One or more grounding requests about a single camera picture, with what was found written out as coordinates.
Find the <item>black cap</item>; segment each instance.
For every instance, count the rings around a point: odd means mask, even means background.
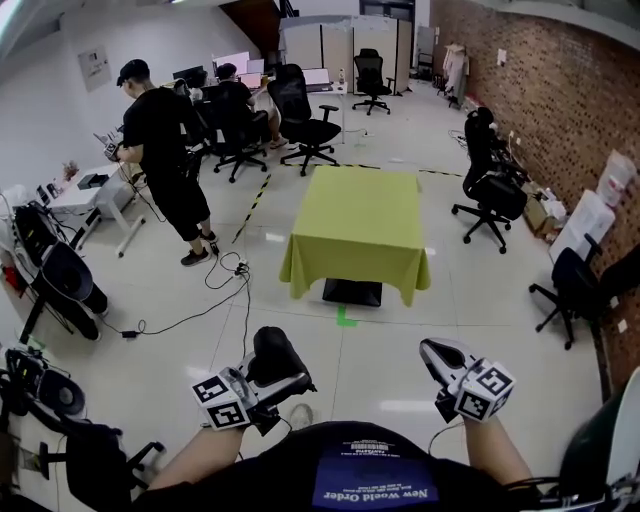
[[[120,70],[120,76],[118,77],[118,87],[122,87],[122,84],[126,80],[134,77],[148,77],[150,74],[149,66],[147,63],[140,59],[134,59],[127,62]]]

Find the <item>person sitting at desk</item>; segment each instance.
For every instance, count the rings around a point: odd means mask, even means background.
[[[225,87],[233,101],[238,103],[238,111],[246,110],[248,115],[258,116],[259,112],[252,113],[248,107],[255,107],[256,98],[264,92],[266,87],[258,89],[251,94],[249,88],[242,82],[238,82],[236,72],[238,69],[233,64],[223,64],[218,68],[219,87]],[[287,140],[280,135],[280,118],[275,108],[265,111],[269,119],[269,131],[271,132],[271,149],[278,149],[287,143]]]

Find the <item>computer monitor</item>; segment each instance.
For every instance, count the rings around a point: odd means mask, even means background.
[[[304,81],[307,85],[325,85],[331,83],[328,69],[303,69],[302,72],[304,73]]]
[[[204,71],[204,67],[203,66],[198,66],[195,68],[189,68],[189,69],[183,69],[182,71],[177,71],[176,73],[173,74],[173,79],[174,80],[179,80],[180,78],[182,78],[185,81],[188,81],[189,78],[191,78],[192,76],[200,73]]]
[[[264,59],[247,62],[247,73],[264,73]]]
[[[247,73],[246,75],[240,75],[238,78],[249,89],[260,89],[262,85],[262,73]]]
[[[218,57],[213,59],[214,70],[216,76],[218,76],[218,68],[223,64],[233,64],[238,75],[247,74],[247,62],[249,62],[249,52],[236,53],[235,55],[228,55],[227,57]]]

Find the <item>black t-shirt with text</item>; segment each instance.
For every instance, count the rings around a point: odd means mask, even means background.
[[[258,457],[195,485],[148,491],[133,509],[513,510],[507,492],[485,473],[436,459],[390,430],[357,422],[294,432]]]
[[[165,87],[151,89],[125,113],[123,145],[144,145],[142,170],[155,179],[171,179],[187,154],[181,126],[189,133],[199,130],[191,101]]]

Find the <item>black shorts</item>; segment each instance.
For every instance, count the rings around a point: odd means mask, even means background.
[[[207,200],[194,177],[173,173],[171,179],[148,178],[149,190],[158,209],[185,242],[200,236],[198,223],[211,215]]]

